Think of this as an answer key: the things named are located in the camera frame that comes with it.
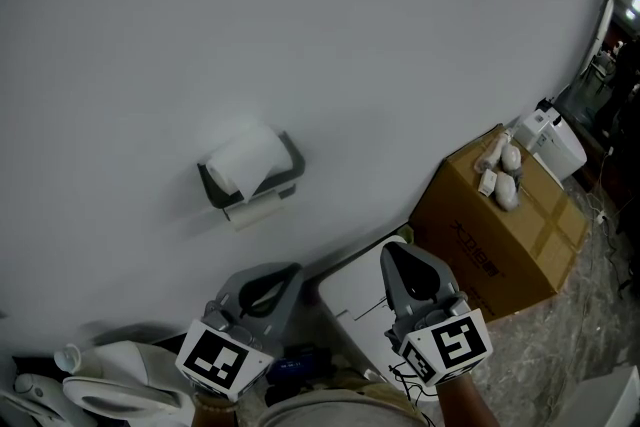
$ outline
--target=tiled floor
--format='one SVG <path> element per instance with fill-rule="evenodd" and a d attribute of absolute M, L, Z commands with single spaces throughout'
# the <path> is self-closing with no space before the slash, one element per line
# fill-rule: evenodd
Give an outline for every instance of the tiled floor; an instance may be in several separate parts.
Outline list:
<path fill-rule="evenodd" d="M 593 217 L 588 198 L 570 178 L 565 187 L 585 215 Z M 605 209 L 615 212 L 605 198 Z M 592 204 L 597 202 L 589 198 Z M 592 223 L 562 292 L 537 306 L 489 324 L 495 353 L 473 371 L 473 377 L 501 425 L 540 427 L 557 415 L 581 380 L 605 375 L 618 366 L 640 363 L 640 302 L 627 289 L 623 299 L 611 256 L 621 280 L 627 274 L 631 248 L 626 237 Z M 333 343 L 337 333 L 320 308 L 307 308 L 292 323 L 296 341 Z M 250 426 L 265 409 L 266 383 L 258 383 L 242 400 L 241 426 Z M 436 425 L 444 425 L 439 406 L 425 409 Z"/>

